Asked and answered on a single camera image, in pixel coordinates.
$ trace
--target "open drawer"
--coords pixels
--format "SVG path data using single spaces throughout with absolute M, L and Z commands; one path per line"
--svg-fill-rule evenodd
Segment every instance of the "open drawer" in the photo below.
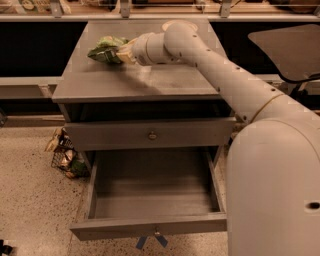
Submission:
M 99 151 L 80 240 L 226 231 L 210 150 Z

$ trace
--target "gray cabinet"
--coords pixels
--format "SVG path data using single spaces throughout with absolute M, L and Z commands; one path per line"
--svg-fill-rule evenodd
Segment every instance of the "gray cabinet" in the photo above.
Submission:
M 89 22 L 53 95 L 91 169 L 80 240 L 226 230 L 214 178 L 234 118 L 186 65 L 107 66 L 86 57 L 105 35 L 160 32 L 166 20 Z M 206 20 L 193 20 L 224 55 Z

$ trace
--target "white robotic arm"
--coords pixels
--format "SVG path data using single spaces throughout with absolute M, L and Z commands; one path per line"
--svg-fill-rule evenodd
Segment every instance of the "white robotic arm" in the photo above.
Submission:
M 319 255 L 320 117 L 211 50 L 188 23 L 144 34 L 131 47 L 141 65 L 196 67 L 250 124 L 228 156 L 229 255 Z

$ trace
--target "green cloth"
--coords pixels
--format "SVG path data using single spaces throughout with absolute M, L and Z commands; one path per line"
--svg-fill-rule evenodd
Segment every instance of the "green cloth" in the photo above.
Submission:
M 99 62 L 120 64 L 122 61 L 116 53 L 120 46 L 128 42 L 129 40 L 122 37 L 104 36 L 99 40 L 97 46 L 89 51 L 87 56 Z

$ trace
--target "drawer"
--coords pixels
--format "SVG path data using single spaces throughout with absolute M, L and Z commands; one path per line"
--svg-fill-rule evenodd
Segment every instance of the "drawer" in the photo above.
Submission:
M 206 147 L 99 151 L 80 240 L 226 231 Z
M 67 123 L 78 151 L 226 144 L 234 118 Z

